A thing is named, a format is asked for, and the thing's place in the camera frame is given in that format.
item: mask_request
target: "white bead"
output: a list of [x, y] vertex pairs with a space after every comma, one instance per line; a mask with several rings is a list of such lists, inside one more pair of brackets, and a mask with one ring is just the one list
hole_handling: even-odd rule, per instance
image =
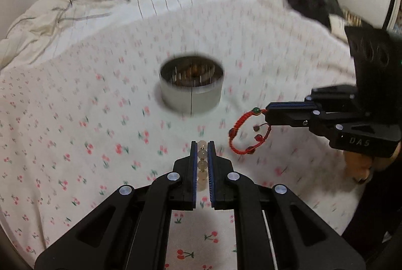
[[201, 150], [198, 151], [198, 157], [200, 159], [206, 159], [207, 158], [207, 151], [202, 148]]
[[208, 168], [208, 163], [204, 159], [201, 159], [198, 161], [197, 167], [203, 172]]
[[198, 145], [198, 149], [200, 150], [200, 149], [206, 149], [207, 148], [207, 143], [205, 142], [205, 141], [199, 141], [198, 143], [197, 143], [197, 145]]
[[205, 180], [207, 178], [208, 178], [208, 172], [206, 172], [206, 171], [198, 172], [198, 179]]

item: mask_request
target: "green bead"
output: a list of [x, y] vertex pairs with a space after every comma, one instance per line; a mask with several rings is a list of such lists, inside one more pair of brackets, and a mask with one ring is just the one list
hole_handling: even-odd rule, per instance
[[262, 111], [261, 111], [260, 108], [255, 107], [255, 108], [252, 110], [252, 112], [254, 113], [254, 115], [259, 115]]

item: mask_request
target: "red bead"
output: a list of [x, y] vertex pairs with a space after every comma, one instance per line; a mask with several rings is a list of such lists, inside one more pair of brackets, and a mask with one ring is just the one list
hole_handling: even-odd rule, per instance
[[257, 134], [256, 136], [254, 136], [254, 138], [257, 142], [262, 142], [264, 140], [264, 138], [261, 134]]
[[237, 129], [234, 128], [234, 127], [231, 128], [231, 129], [229, 130], [229, 137], [230, 137], [230, 138], [235, 138], [236, 135], [237, 135]]
[[249, 147], [246, 149], [246, 151], [247, 151], [247, 154], [254, 154], [255, 148], [252, 147], [252, 146], [249, 146]]

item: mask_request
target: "white duvet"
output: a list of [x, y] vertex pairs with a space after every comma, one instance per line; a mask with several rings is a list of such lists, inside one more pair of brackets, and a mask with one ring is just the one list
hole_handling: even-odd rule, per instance
[[[359, 194], [325, 139], [279, 126], [254, 155], [228, 147], [243, 112], [354, 82], [348, 47], [283, 1], [116, 0], [98, 6], [109, 16], [52, 30], [55, 12], [43, 6], [42, 32], [36, 18], [0, 42], [1, 51], [17, 48], [0, 73], [0, 223], [29, 264], [120, 185], [149, 185], [200, 139], [214, 140], [256, 183], [286, 184], [343, 232]], [[164, 107], [158, 70], [194, 51], [226, 73], [218, 107], [189, 118]], [[245, 124], [237, 146], [254, 144], [257, 122]], [[196, 210], [172, 213], [166, 269], [236, 269], [233, 214], [210, 206], [208, 187], [199, 187]]]

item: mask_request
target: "hand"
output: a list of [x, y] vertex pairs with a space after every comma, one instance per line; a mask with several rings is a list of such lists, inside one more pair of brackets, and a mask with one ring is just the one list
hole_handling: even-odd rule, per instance
[[343, 157], [346, 163], [346, 176], [354, 178], [357, 182], [366, 180], [370, 176], [373, 158], [349, 151], [343, 151]]
[[345, 174], [354, 178], [357, 182], [369, 178], [371, 169], [376, 171], [385, 170], [392, 164], [401, 151], [399, 142], [393, 155], [390, 158], [372, 158], [359, 153], [344, 151], [343, 156], [346, 163]]

